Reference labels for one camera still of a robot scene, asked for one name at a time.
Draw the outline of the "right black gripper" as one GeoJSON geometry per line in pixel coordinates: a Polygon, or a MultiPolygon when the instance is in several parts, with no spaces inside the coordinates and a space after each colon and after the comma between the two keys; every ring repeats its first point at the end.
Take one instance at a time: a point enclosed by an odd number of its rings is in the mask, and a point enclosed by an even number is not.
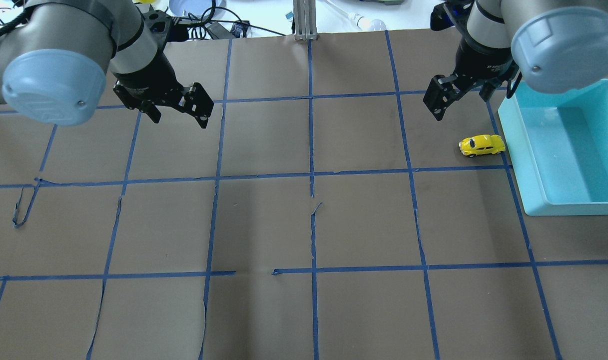
{"type": "Polygon", "coordinates": [[[448,107],[473,89],[481,89],[481,98],[491,98],[504,82],[513,79],[507,89],[507,100],[514,96],[523,79],[510,49],[487,47],[475,39],[463,38],[455,55],[453,75],[434,75],[423,103],[436,121],[441,121],[448,107]]]}

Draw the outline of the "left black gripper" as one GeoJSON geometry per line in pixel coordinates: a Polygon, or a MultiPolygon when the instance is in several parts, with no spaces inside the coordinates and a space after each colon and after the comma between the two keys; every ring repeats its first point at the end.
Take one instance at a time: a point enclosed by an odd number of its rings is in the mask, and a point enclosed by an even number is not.
{"type": "Polygon", "coordinates": [[[122,104],[129,110],[146,114],[154,124],[161,120],[157,107],[164,106],[192,116],[201,129],[208,126],[214,101],[198,82],[182,86],[162,50],[158,49],[144,68],[115,73],[115,78],[113,91],[122,104]]]}

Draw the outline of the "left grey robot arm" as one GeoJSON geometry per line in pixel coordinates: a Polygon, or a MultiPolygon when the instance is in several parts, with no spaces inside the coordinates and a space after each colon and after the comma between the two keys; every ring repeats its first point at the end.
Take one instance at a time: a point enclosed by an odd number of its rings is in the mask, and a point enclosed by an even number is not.
{"type": "Polygon", "coordinates": [[[31,0],[0,25],[0,105],[41,123],[89,121],[115,77],[126,109],[161,119],[174,109],[206,128],[214,101],[202,84],[182,85],[164,48],[188,39],[189,23],[128,0],[31,0]]]}

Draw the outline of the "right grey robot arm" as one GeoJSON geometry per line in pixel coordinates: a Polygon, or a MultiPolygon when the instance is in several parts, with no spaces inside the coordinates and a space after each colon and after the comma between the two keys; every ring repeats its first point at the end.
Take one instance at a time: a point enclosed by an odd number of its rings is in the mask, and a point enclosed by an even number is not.
{"type": "Polygon", "coordinates": [[[522,83],[545,94],[581,89],[608,75],[608,0],[446,0],[430,27],[461,34],[450,75],[435,75],[423,102],[437,121],[468,92],[488,101],[522,83]]]}

